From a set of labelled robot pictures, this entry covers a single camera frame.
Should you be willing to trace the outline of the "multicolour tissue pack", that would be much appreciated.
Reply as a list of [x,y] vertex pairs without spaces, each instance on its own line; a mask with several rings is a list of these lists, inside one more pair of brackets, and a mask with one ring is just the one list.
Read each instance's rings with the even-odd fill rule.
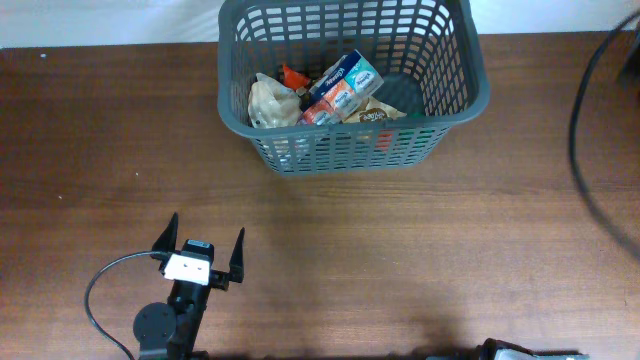
[[358,50],[343,55],[315,81],[285,64],[282,70],[284,86],[301,100],[298,126],[344,123],[384,84]]

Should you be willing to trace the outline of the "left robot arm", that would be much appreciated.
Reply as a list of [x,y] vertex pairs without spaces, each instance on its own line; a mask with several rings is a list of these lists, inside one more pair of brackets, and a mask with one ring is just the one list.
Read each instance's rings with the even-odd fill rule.
[[177,235],[178,215],[173,214],[152,246],[159,272],[173,282],[171,292],[166,301],[143,307],[133,322],[141,359],[207,359],[206,351],[194,347],[210,293],[244,280],[244,230],[238,234],[228,271],[213,268],[212,244],[188,239],[177,249]]

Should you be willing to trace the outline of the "green lid jar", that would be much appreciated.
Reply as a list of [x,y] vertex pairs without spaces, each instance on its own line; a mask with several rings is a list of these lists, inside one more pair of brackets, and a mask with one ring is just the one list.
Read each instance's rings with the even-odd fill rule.
[[424,157],[430,153],[440,139],[440,128],[429,116],[411,114],[396,121],[398,130],[394,148],[407,158]]

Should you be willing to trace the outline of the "grey plastic shopping basket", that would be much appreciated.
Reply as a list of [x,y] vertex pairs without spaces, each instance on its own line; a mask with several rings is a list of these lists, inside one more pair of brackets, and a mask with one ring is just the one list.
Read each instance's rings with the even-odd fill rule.
[[248,97],[257,73],[274,79],[282,65],[317,79],[358,50],[384,84],[380,102],[429,116],[440,132],[479,116],[490,86],[468,0],[227,1],[220,8],[218,110],[282,175],[408,167],[394,148],[397,120],[254,128]]

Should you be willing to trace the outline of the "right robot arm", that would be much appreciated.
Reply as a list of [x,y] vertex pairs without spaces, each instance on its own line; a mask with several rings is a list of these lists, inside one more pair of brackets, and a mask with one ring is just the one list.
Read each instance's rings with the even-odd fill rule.
[[519,345],[489,338],[471,355],[473,360],[590,360],[591,356],[576,351],[533,351]]

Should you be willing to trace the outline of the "orange pasta packet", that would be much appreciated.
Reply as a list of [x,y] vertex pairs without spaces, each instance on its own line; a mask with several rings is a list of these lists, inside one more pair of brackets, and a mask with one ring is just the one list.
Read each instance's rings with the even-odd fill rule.
[[338,69],[338,64],[328,69],[323,78],[312,81],[288,66],[283,66],[284,85],[294,90],[303,99],[301,116],[303,124],[320,125],[319,115],[326,112],[335,123],[373,123],[385,119],[396,120],[405,117],[396,108],[382,103],[365,93],[365,87],[374,90],[382,85],[379,74],[364,60],[350,68],[348,76],[340,79],[335,85],[320,94],[321,84]]

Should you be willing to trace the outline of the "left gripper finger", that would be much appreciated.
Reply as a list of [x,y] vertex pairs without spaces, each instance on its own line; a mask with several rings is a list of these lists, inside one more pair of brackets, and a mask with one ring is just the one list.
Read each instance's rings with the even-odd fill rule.
[[245,228],[242,228],[238,234],[234,245],[231,258],[229,260],[229,281],[234,283],[242,283],[244,280],[244,246]]
[[176,248],[178,224],[179,216],[174,212],[167,227],[154,242],[151,250],[163,253],[173,253]]

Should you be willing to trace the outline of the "beige snack bag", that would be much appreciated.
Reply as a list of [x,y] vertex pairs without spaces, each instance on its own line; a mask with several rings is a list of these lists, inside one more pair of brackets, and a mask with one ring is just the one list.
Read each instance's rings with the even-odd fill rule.
[[357,50],[341,57],[310,88],[309,106],[301,124],[328,125],[395,120],[406,113],[373,97],[382,76]]

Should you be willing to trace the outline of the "beige cookie bag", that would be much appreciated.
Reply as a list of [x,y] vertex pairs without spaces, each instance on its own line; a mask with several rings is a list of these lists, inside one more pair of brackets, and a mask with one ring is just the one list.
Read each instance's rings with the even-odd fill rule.
[[256,74],[248,97],[248,115],[254,128],[273,129],[294,126],[301,116],[298,95],[279,81]]

